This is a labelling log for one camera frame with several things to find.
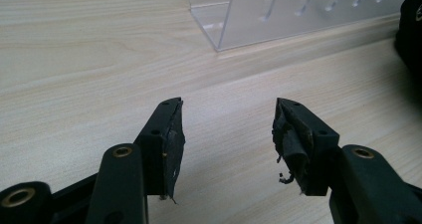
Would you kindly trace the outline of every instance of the clear acrylic box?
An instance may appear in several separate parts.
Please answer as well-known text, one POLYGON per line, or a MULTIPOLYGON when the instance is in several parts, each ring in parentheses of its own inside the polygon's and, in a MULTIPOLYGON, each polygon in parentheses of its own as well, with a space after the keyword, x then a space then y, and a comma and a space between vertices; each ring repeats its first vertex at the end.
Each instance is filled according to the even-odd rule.
POLYGON ((404 0, 190 0, 217 51, 397 14, 404 0))

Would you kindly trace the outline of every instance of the light wood surface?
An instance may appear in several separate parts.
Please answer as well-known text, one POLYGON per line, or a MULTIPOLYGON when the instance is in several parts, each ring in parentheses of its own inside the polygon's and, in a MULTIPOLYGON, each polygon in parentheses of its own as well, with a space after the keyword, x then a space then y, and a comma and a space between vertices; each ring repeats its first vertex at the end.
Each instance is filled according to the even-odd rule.
POLYGON ((215 53, 188 0, 0 0, 0 189, 58 191, 184 99, 175 199, 150 223, 332 223, 328 197, 278 182, 276 98, 295 100, 422 186, 421 91, 395 54, 396 18, 215 53))

